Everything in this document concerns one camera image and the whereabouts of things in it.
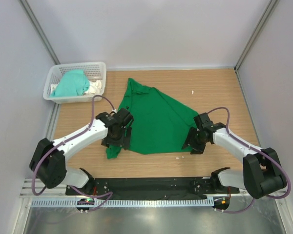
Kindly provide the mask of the green t shirt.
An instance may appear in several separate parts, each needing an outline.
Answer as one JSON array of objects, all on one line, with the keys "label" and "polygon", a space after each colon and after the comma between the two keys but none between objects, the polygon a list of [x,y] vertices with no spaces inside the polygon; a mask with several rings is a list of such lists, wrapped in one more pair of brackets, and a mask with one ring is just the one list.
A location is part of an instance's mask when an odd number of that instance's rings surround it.
[{"label": "green t shirt", "polygon": [[189,152],[182,148],[198,113],[155,87],[129,78],[119,106],[134,118],[129,150],[142,155]]}]

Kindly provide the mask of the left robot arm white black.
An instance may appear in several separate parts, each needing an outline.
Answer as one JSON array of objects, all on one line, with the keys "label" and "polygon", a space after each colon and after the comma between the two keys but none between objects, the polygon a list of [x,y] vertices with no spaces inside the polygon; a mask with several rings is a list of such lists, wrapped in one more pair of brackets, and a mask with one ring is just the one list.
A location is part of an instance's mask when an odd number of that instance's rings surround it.
[{"label": "left robot arm white black", "polygon": [[95,179],[85,169],[71,168],[67,162],[90,144],[128,149],[131,138],[133,115],[122,108],[117,112],[103,112],[92,117],[89,124],[62,138],[40,140],[36,146],[29,168],[43,184],[53,189],[60,184],[69,187],[67,194],[93,195]]}]

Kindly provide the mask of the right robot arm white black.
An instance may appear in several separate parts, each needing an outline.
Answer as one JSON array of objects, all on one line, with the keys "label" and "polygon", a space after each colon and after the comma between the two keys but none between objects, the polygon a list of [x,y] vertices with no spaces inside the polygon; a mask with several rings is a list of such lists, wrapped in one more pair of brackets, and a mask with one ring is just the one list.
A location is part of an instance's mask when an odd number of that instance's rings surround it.
[{"label": "right robot arm white black", "polygon": [[190,147],[191,154],[200,155],[207,143],[215,144],[243,164],[241,171],[222,168],[213,172],[215,178],[210,181],[210,187],[214,192],[221,193],[232,186],[260,199],[287,187],[285,173],[274,149],[250,144],[231,132],[227,125],[213,123],[207,113],[195,116],[194,122],[196,126],[190,127],[183,148]]}]

